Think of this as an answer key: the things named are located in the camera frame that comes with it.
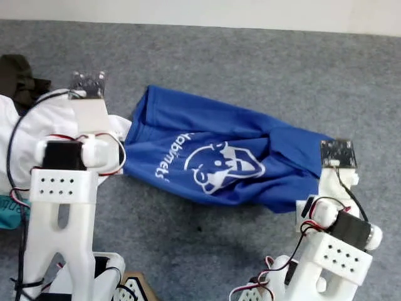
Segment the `black wire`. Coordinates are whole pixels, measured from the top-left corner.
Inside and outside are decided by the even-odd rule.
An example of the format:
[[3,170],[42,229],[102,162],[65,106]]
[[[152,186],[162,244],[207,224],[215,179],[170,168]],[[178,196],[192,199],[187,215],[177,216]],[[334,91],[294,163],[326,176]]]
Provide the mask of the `black wire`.
[[120,274],[120,281],[118,281],[118,284],[117,284],[117,286],[118,286],[118,285],[121,283],[121,281],[123,280],[123,275],[121,274],[120,269],[117,268],[117,267],[108,267],[108,268],[106,268],[106,269],[103,271],[103,273],[104,273],[105,271],[107,271],[107,270],[116,270],[116,271],[119,272],[119,274]]
[[369,222],[368,216],[366,215],[365,210],[363,210],[362,205],[359,203],[357,197],[344,185],[343,181],[341,180],[340,171],[338,170],[338,168],[336,168],[335,170],[336,170],[336,175],[337,175],[338,181],[340,182],[340,185],[343,186],[343,188],[345,189],[346,193],[348,193],[348,195],[352,198],[352,200],[358,206],[359,210],[361,211],[363,219],[366,222]]
[[[7,172],[7,178],[8,181],[10,182],[11,188],[14,189],[16,188],[16,184],[14,182],[13,179],[13,175],[11,174],[11,151],[13,149],[13,141],[14,141],[14,137],[16,135],[16,132],[18,130],[18,127],[20,125],[20,123],[24,120],[25,116],[27,116],[29,114],[29,112],[34,109],[35,107],[37,107],[39,104],[41,104],[42,102],[57,97],[57,96],[61,96],[64,94],[67,94],[68,91],[65,92],[60,92],[60,93],[53,93],[53,94],[49,94],[45,97],[43,97],[42,99],[39,99],[27,112],[25,115],[22,115],[18,121],[16,122],[13,131],[11,132],[10,135],[10,140],[8,142],[8,148],[7,148],[7,158],[6,158],[6,172]],[[15,195],[17,197],[18,200],[20,200],[21,202],[23,202],[23,197],[21,195],[21,193],[18,190],[15,190]],[[22,288],[22,284],[23,284],[23,280],[24,280],[24,254],[25,254],[25,249],[26,249],[26,239],[27,239],[27,235],[28,235],[28,221],[26,219],[26,213],[25,213],[25,209],[23,205],[19,205],[20,208],[20,215],[21,215],[21,225],[22,225],[22,231],[21,231],[21,237],[20,237],[20,241],[19,241],[19,249],[18,249],[18,278],[17,278],[17,285],[16,285],[16,296],[15,296],[15,301],[19,301],[21,298],[21,294],[23,294],[26,298],[30,299],[30,300],[34,300],[31,297],[27,296],[25,292],[23,292],[23,288]]]
[[319,229],[315,228],[314,226],[309,226],[309,227],[307,227],[305,230],[303,230],[303,231],[301,232],[301,236],[300,236],[300,238],[299,238],[299,240],[298,240],[298,243],[296,244],[296,247],[295,247],[295,249],[294,249],[294,252],[291,254],[291,256],[289,257],[288,261],[287,261],[282,267],[280,267],[280,268],[275,268],[275,269],[268,268],[268,269],[265,270],[264,272],[266,272],[266,273],[267,273],[267,272],[277,272],[277,271],[283,270],[286,266],[288,266],[289,263],[292,261],[292,259],[294,259],[295,254],[296,254],[296,252],[298,251],[299,246],[301,246],[301,243],[302,243],[304,237],[306,236],[306,232],[307,232],[309,229],[315,229],[315,230],[318,230],[318,231],[319,231]]

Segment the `blue t-shirt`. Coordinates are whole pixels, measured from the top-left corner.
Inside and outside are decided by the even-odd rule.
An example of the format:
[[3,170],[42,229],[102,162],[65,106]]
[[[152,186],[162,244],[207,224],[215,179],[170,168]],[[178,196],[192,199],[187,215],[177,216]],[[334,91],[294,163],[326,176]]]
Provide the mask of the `blue t-shirt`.
[[320,141],[271,116],[149,86],[125,141],[124,173],[202,204],[293,211],[318,191]]

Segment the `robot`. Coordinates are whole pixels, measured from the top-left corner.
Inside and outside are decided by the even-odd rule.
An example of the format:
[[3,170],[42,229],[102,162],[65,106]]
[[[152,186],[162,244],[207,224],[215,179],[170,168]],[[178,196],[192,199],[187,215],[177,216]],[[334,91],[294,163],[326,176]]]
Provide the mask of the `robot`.
[[268,269],[234,289],[240,301],[351,301],[362,286],[382,240],[350,191],[358,184],[352,142],[321,142],[318,195],[296,202],[296,231],[308,240],[299,261],[266,257]]
[[[75,73],[68,94],[81,135],[46,139],[36,148],[41,167],[31,173],[23,283],[16,284],[22,301],[130,300],[119,287],[124,259],[92,251],[98,177],[118,172],[124,163],[118,156],[123,147],[110,132],[104,77],[104,73],[95,77]],[[308,240],[299,261],[295,252],[275,260],[266,257],[268,269],[235,288],[229,299],[242,292],[241,301],[353,300],[373,260],[369,251],[379,247],[382,231],[368,221],[350,191],[358,183],[352,142],[322,141],[321,161],[318,194],[296,202],[296,230],[301,232],[296,249],[303,238]],[[63,229],[57,224],[61,204],[70,205]],[[43,277],[56,253],[63,255],[66,265],[44,293]],[[324,270],[332,274],[330,279],[323,276]]]

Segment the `white logo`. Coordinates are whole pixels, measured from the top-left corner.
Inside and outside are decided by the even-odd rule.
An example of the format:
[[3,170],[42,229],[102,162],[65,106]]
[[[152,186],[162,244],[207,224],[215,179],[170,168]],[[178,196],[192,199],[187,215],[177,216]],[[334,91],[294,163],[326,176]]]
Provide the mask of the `white logo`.
[[185,161],[184,170],[193,171],[196,184],[212,194],[238,179],[260,177],[266,169],[249,149],[223,142],[196,149]]

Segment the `white wire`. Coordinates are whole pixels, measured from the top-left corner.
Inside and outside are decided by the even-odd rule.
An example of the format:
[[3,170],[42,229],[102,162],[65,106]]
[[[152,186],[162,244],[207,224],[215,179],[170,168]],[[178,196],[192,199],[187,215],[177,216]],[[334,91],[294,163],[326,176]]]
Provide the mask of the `white wire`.
[[102,175],[102,174],[107,174],[107,175],[108,175],[108,174],[115,174],[115,173],[117,173],[121,168],[123,168],[123,166],[124,166],[124,164],[125,164],[125,161],[127,160],[127,154],[126,154],[126,152],[125,152],[124,145],[123,145],[113,134],[111,134],[111,133],[109,133],[109,132],[100,132],[100,133],[96,133],[96,134],[95,134],[95,136],[99,136],[99,135],[109,135],[111,138],[113,138],[113,140],[114,140],[115,142],[117,142],[119,148],[121,148],[121,150],[123,151],[123,161],[121,162],[121,164],[120,164],[114,171],[105,172],[105,173],[100,173],[100,175]]

